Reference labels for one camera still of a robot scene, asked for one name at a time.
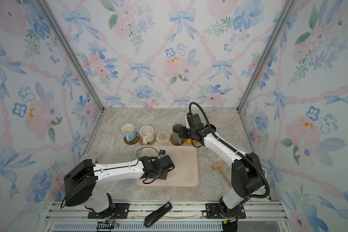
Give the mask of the scratched dark wooden coaster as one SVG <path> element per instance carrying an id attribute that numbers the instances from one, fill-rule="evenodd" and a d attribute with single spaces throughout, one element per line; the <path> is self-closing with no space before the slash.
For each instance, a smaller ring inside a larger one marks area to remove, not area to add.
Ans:
<path id="1" fill-rule="evenodd" d="M 124 143 L 127 145 L 134 145 L 139 142 L 139 139 L 140 139 L 140 134 L 136 132 L 136 137 L 130 142 L 127 140 L 127 137 L 124 136 Z"/>

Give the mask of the light blue mug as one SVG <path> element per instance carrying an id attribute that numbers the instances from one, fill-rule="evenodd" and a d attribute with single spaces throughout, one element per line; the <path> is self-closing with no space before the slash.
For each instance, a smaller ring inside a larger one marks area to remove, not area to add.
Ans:
<path id="1" fill-rule="evenodd" d="M 127 142 L 132 142 L 136 138 L 136 130 L 133 124 L 125 124 L 121 128 Z"/>

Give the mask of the white mug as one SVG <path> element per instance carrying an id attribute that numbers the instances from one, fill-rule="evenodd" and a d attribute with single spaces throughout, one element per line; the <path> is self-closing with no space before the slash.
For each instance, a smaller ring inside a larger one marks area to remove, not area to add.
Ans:
<path id="1" fill-rule="evenodd" d="M 140 136 L 142 136 L 144 144 L 147 144 L 153 141 L 154 135 L 155 135 L 154 130 L 151 126 L 143 126 L 140 129 Z"/>

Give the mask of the multicolour woven rope coaster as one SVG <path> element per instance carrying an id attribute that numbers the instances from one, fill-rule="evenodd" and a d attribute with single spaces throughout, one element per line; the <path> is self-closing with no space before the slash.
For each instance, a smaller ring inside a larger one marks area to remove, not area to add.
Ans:
<path id="1" fill-rule="evenodd" d="M 160 144 L 165 144 L 169 142 L 169 140 L 170 140 L 170 134 L 166 131 L 161 131 L 157 133 L 156 135 L 156 141 Z"/>

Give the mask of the grey mug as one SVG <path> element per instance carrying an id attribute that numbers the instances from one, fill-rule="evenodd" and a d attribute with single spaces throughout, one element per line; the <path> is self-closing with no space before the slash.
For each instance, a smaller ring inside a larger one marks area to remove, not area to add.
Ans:
<path id="1" fill-rule="evenodd" d="M 179 137 L 179 132 L 180 132 L 180 129 L 183 125 L 181 124 L 175 124 L 173 127 L 172 127 L 172 135 L 174 137 L 174 139 L 179 142 L 179 139 L 181 139 Z"/>

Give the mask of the cork paw print coaster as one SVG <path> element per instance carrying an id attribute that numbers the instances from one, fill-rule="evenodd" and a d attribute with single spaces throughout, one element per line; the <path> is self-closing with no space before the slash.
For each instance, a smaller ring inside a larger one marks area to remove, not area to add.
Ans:
<path id="1" fill-rule="evenodd" d="M 145 146 L 145 145 L 151 146 L 151 145 L 153 145 L 156 141 L 157 141 L 157 140 L 156 140 L 156 135 L 154 135 L 153 141 L 151 141 L 150 143 L 144 144 L 144 143 L 143 143 L 142 136 L 140 136 L 139 144 L 140 144 L 141 146 Z"/>

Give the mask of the black mug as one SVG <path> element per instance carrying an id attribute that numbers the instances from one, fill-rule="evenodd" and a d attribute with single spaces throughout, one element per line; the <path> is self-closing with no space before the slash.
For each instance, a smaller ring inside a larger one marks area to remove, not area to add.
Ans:
<path id="1" fill-rule="evenodd" d="M 213 132 L 216 132 L 216 130 L 217 130 L 217 129 L 216 129 L 216 126 L 214 126 L 213 124 L 211 124 L 210 126 L 211 126 L 211 128 L 212 128 L 212 131 L 213 131 Z"/>

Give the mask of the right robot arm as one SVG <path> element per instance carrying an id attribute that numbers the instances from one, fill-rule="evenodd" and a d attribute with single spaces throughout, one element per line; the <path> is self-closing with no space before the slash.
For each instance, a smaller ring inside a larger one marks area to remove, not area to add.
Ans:
<path id="1" fill-rule="evenodd" d="M 224 218 L 237 215 L 241 206 L 250 198 L 264 199 L 270 187 L 255 153 L 245 153 L 221 138 L 212 124 L 204 125 L 198 114 L 187 113 L 186 126 L 179 130 L 179 137 L 198 142 L 231 167 L 231 189 L 219 200 L 219 210 Z"/>

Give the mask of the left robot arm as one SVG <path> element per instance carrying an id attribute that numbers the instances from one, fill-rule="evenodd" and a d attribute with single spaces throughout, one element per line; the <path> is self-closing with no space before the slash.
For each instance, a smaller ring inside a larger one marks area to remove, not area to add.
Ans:
<path id="1" fill-rule="evenodd" d="M 88 218 L 109 218 L 116 213 L 112 197 L 98 192 L 96 186 L 126 179 L 165 180 L 174 169 L 175 164 L 168 155 L 143 156 L 118 164 L 94 164 L 86 159 L 64 177 L 65 197 L 61 208 L 84 205 L 90 211 Z"/>

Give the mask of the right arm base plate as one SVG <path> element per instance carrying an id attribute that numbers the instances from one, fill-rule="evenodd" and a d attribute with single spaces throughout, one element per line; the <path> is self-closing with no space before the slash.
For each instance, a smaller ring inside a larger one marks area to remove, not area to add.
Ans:
<path id="1" fill-rule="evenodd" d="M 244 206 L 236 206 L 233 209 L 220 207 L 219 203 L 207 203 L 206 209 L 202 212 L 202 217 L 207 219 L 246 219 Z"/>

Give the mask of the plain round wooden coaster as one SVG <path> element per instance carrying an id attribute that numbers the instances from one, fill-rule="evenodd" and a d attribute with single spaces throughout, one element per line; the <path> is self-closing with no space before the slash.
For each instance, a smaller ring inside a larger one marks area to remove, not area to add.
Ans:
<path id="1" fill-rule="evenodd" d="M 175 146 L 181 146 L 181 145 L 183 145 L 184 143 L 185 143 L 185 139 L 179 139 L 179 142 L 177 142 L 175 139 L 174 139 L 174 137 L 173 137 L 173 135 L 171 135 L 170 136 L 170 142 L 173 144 L 173 145 L 175 145 Z"/>

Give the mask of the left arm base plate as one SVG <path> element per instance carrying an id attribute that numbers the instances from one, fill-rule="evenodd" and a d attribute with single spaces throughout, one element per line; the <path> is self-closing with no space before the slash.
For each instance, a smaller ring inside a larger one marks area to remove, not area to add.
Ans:
<path id="1" fill-rule="evenodd" d="M 129 206 L 128 203 L 111 204 L 106 210 L 99 213 L 91 209 L 88 219 L 126 219 Z"/>

